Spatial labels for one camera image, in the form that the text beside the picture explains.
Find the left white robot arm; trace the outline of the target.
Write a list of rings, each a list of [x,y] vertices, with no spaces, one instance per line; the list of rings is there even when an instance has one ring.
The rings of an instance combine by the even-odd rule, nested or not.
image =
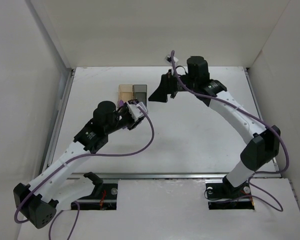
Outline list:
[[[129,100],[117,107],[111,101],[102,101],[93,111],[92,118],[75,135],[63,154],[44,172],[28,184],[18,183],[13,189],[17,224],[31,222],[37,229],[45,227],[56,215],[61,201],[56,198],[60,185],[91,157],[130,157],[131,153],[99,153],[109,141],[109,135],[121,130],[135,129],[148,118],[143,102]]]

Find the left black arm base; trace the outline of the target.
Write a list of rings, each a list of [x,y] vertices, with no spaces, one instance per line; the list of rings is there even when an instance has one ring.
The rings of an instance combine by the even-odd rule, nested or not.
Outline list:
[[[102,179],[95,173],[83,175],[93,184],[93,189],[76,202],[81,211],[115,211],[117,209],[118,180]]]

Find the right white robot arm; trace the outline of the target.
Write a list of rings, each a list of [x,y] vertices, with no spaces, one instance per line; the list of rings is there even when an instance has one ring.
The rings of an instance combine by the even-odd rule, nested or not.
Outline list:
[[[176,58],[167,55],[165,60],[172,66],[161,76],[158,88],[148,98],[150,102],[166,103],[179,92],[190,92],[207,107],[220,114],[242,137],[246,147],[240,161],[222,179],[222,188],[227,194],[237,191],[263,165],[279,153],[281,132],[275,125],[266,126],[239,106],[227,88],[209,73],[208,62],[202,56],[187,59],[187,70],[177,73]]]

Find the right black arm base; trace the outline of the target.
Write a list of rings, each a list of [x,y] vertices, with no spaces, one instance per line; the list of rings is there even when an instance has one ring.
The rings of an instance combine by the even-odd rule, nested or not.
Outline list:
[[[208,200],[209,210],[254,210],[250,194],[251,189],[247,182],[235,188],[223,182],[205,184],[204,196]]]

